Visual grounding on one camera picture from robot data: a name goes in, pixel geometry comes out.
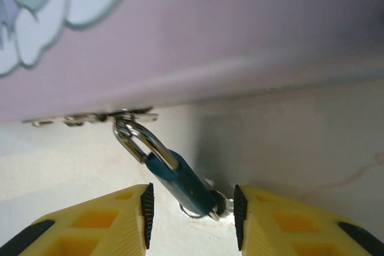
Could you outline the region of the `blue padlock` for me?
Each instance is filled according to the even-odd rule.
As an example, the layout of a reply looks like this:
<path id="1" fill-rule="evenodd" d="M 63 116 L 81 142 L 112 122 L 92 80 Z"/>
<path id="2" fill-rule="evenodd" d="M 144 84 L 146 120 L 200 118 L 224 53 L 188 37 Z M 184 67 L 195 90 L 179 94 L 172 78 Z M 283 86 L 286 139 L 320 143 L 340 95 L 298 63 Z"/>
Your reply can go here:
<path id="1" fill-rule="evenodd" d="M 120 144 L 156 176 L 183 209 L 192 212 L 194 218 L 219 219 L 217 202 L 180 154 L 133 120 L 115 118 L 113 130 Z"/>

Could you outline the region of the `silver key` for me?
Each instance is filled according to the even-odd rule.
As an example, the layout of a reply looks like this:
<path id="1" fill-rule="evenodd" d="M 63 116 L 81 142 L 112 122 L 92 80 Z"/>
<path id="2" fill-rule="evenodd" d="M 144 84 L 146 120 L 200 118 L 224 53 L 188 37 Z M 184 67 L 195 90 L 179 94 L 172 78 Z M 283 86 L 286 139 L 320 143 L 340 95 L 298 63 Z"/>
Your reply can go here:
<path id="1" fill-rule="evenodd" d="M 209 193 L 213 196 L 217 215 L 220 219 L 233 215 L 234 187 L 223 181 L 204 179 Z"/>

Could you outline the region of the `light blue flat packet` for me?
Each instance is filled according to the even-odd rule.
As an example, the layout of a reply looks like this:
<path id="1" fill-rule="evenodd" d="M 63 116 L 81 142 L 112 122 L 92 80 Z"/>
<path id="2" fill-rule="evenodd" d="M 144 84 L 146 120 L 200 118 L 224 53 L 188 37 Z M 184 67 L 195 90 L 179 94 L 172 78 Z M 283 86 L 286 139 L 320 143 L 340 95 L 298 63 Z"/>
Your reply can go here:
<path id="1" fill-rule="evenodd" d="M 0 0 L 0 123 L 384 77 L 384 0 Z"/>

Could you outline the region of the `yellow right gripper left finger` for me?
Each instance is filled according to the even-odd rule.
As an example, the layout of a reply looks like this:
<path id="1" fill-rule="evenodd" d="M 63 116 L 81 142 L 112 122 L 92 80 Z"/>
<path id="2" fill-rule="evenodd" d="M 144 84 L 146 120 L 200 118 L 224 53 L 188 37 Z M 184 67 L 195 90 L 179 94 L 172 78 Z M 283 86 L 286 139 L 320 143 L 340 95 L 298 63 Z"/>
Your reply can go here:
<path id="1" fill-rule="evenodd" d="M 38 218 L 0 256 L 146 256 L 154 186 L 134 185 Z"/>

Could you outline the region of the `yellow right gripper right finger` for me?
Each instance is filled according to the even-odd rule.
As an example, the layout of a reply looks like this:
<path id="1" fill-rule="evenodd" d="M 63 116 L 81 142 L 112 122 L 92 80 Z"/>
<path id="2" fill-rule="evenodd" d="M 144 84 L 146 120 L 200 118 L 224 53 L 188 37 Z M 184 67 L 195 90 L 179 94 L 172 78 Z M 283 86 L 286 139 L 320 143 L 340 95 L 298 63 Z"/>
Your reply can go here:
<path id="1" fill-rule="evenodd" d="M 242 256 L 384 256 L 384 243 L 349 218 L 252 186 L 236 185 Z"/>

